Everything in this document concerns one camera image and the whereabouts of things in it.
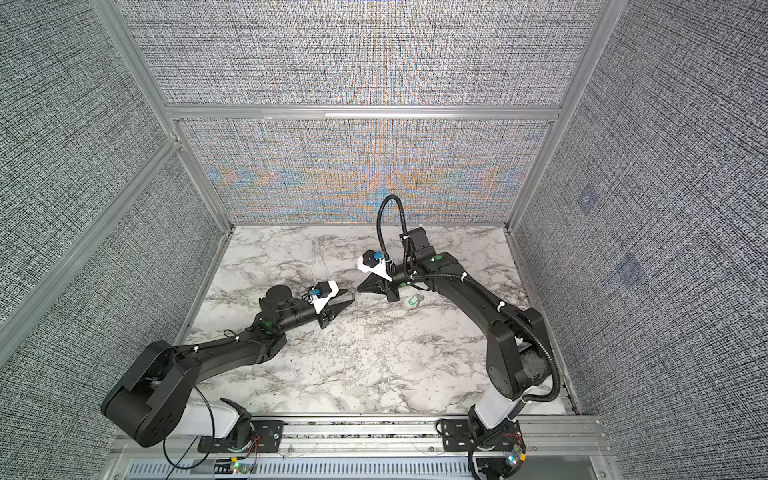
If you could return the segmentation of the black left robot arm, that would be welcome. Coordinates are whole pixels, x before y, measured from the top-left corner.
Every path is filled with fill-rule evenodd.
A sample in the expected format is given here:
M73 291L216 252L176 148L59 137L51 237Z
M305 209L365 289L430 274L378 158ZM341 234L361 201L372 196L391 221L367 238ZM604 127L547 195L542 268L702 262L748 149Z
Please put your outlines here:
M198 384L273 359L286 345L287 331L309 323L325 328L353 302L334 281L301 297L286 285L273 286L260 298L253 323L240 332L193 345L148 345L106 395L101 412L143 447L170 435L195 435L214 447L241 450L255 436L250 413L229 399L193 405Z

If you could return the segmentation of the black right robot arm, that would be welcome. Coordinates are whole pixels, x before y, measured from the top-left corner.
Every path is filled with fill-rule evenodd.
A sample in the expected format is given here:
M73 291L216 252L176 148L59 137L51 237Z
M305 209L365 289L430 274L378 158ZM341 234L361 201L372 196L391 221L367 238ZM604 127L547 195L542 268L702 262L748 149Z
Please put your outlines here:
M470 409L482 431L513 420L529 403L548 403L560 394L561 372L543 316L495 295L472 277L453 255L438 253L422 228L400 236L404 259L397 264L382 249L367 250L357 268L368 277L360 293L384 295L422 283L458 307L486 338L486 372L491 386Z

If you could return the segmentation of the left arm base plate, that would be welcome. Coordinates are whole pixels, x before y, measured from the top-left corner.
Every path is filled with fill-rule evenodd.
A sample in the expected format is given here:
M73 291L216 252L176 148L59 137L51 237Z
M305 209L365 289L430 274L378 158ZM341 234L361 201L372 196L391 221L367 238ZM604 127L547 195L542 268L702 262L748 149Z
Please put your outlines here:
M205 453L277 453L285 423L281 420L241 422L225 437L202 437L197 452Z

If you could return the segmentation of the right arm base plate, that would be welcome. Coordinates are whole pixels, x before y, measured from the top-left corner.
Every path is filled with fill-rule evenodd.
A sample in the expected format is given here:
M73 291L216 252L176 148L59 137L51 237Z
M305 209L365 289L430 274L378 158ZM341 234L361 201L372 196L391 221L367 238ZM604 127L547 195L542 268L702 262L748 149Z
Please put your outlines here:
M527 449L517 421L503 420L499 426L486 429L479 420L441 418L435 423L435 429L447 452L468 452L483 435L491 431L495 434L480 444L480 451L521 450L525 453Z

